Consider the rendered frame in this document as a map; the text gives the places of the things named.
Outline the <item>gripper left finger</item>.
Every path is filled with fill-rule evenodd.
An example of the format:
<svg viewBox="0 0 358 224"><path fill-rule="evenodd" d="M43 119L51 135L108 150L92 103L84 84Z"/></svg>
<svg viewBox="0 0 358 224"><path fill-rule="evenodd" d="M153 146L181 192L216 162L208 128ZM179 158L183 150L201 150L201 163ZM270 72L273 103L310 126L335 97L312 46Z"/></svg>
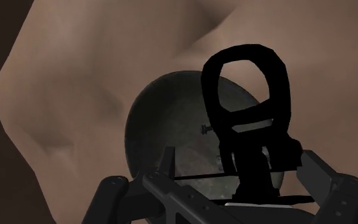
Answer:
<svg viewBox="0 0 358 224"><path fill-rule="evenodd" d="M242 224L189 185L174 180L175 148L164 149L157 169L104 178L81 224L131 224L152 219L157 224Z"/></svg>

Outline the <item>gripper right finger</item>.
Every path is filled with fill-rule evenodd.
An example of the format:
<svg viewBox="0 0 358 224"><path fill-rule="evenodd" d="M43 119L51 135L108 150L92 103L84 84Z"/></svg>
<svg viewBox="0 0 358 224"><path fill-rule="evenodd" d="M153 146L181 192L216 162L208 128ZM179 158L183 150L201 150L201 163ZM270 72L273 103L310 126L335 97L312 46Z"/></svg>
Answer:
<svg viewBox="0 0 358 224"><path fill-rule="evenodd" d="M358 224L358 178L336 172L311 150L296 176L319 205L311 224Z"/></svg>

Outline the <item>dark grey mottled sphere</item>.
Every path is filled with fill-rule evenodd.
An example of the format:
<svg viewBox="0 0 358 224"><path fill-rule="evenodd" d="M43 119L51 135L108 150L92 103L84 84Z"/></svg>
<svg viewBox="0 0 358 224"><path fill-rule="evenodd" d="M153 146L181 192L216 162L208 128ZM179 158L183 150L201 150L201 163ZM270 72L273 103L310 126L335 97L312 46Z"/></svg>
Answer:
<svg viewBox="0 0 358 224"><path fill-rule="evenodd" d="M146 169L157 169L164 149L175 148L174 178L219 205L240 222L242 214L262 220L262 212L277 212L286 205L232 202L240 181L238 174L223 169L217 138L207 116L201 72L178 71L152 81L135 99L125 127L125 155L132 180ZM228 111L255 106L257 100L239 85L219 78L218 96ZM271 172L273 186L280 189L281 172Z"/></svg>

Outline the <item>black looped stand object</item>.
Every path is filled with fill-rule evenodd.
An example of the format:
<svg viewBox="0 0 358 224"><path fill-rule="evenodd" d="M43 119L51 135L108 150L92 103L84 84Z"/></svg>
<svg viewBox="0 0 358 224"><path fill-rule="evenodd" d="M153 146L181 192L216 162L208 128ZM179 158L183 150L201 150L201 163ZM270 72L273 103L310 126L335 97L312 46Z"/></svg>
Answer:
<svg viewBox="0 0 358 224"><path fill-rule="evenodd" d="M219 101L219 78L226 63L239 60L251 61L264 74L269 98L230 112ZM270 175L273 171L294 171L302 165L301 143L288 134L291 93L280 57L260 44L232 46L204 64L200 81L207 116L219 139L223 169L230 175L238 174L240 181L231 201L281 205L313 202L307 195L281 196Z"/></svg>

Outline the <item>beige sofa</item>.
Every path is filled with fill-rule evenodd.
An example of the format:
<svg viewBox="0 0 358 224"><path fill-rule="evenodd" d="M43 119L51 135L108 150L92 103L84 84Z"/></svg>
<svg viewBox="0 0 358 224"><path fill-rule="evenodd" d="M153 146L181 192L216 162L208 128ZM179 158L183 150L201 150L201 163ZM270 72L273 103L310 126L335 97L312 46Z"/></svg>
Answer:
<svg viewBox="0 0 358 224"><path fill-rule="evenodd" d="M216 52L259 43L284 61L290 135L358 177L358 0L34 0L0 71L0 119L57 224L127 174L139 92Z"/></svg>

